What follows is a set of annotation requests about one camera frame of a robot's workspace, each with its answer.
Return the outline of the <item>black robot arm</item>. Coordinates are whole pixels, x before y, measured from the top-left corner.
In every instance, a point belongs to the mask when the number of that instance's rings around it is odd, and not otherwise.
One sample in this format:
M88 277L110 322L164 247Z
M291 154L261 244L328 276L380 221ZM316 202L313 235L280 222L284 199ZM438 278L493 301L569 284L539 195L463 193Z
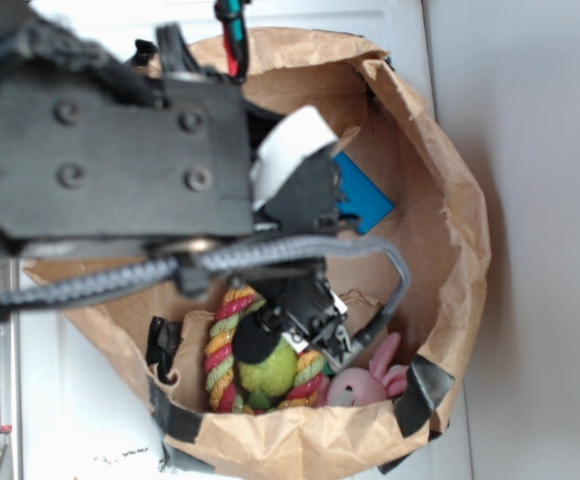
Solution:
M319 112L248 102L239 6L219 17L237 71L200 66L174 25L164 73L134 72L22 1L0 1L0 258L130 256L133 263L0 293L13 311L105 302L164 281L195 296L218 275L253 281L268 308L238 350L250 363L292 332L343 368L360 350L324 275L335 236L337 138Z

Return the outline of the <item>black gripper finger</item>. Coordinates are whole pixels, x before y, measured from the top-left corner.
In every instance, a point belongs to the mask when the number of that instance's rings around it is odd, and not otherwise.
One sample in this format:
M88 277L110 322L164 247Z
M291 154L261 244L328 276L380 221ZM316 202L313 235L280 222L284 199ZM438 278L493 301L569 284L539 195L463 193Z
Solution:
M236 327L232 349L238 362L263 362L274 352L282 335L277 308L262 300L249 307Z

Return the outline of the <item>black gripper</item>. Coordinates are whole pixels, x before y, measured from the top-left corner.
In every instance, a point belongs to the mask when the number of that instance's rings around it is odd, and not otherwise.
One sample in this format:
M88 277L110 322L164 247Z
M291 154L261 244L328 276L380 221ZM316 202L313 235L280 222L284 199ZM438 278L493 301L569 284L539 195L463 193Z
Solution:
M248 267L319 259L334 250L341 221L337 143L313 106L283 117L264 136L250 169L256 239L248 245ZM332 370L347 367L353 342L345 308L323 276L282 281L270 308L271 325L295 350L318 350Z

